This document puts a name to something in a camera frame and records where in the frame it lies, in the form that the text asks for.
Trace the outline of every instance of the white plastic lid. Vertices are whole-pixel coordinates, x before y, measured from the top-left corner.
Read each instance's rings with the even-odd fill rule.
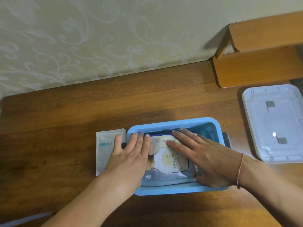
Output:
[[[251,87],[242,99],[259,158],[267,163],[302,163],[303,98],[298,88]]]

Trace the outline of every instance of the hand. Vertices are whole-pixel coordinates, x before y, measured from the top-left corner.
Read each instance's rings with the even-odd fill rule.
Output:
[[[104,173],[111,175],[112,189],[117,190],[117,196],[126,200],[141,186],[147,166],[150,136],[146,134],[143,139],[143,133],[133,133],[124,149],[121,144],[122,135],[117,135]]]
[[[180,132],[172,131],[172,135],[184,145],[171,140],[166,142],[167,145],[203,171],[195,178],[199,183],[213,188],[236,184],[241,153],[183,128]],[[248,156],[244,158],[245,161],[253,160]]]

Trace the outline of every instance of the floral wall pattern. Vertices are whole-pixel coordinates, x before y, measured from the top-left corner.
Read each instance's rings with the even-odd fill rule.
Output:
[[[0,0],[0,99],[207,60],[227,24],[299,10],[303,0]]]

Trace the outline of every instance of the red string bracelet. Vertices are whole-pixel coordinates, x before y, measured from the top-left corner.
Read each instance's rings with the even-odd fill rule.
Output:
[[[238,176],[237,176],[237,188],[238,188],[238,189],[240,189],[239,177],[240,177],[241,166],[242,166],[242,163],[243,163],[243,157],[244,157],[244,154],[242,153],[241,162],[240,162],[240,167],[239,167]]]

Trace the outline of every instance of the blue plastic container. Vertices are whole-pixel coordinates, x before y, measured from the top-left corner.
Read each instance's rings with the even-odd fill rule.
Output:
[[[151,124],[143,124],[132,126],[126,134],[126,142],[132,133],[144,132],[152,134],[165,134],[171,133],[172,130],[179,128],[186,128],[188,130],[195,131],[197,134],[201,134],[208,139],[221,143],[224,145],[224,140],[222,136],[222,131],[220,124],[217,120],[210,117],[196,118],[196,119],[184,119],[169,122],[159,122]],[[159,195],[159,194],[175,194],[175,193],[193,193],[193,192],[203,192],[203,191],[217,191],[225,190],[228,187],[222,188],[210,188],[208,186],[202,186],[197,182],[182,183],[169,186],[141,186],[134,193],[135,195]]]

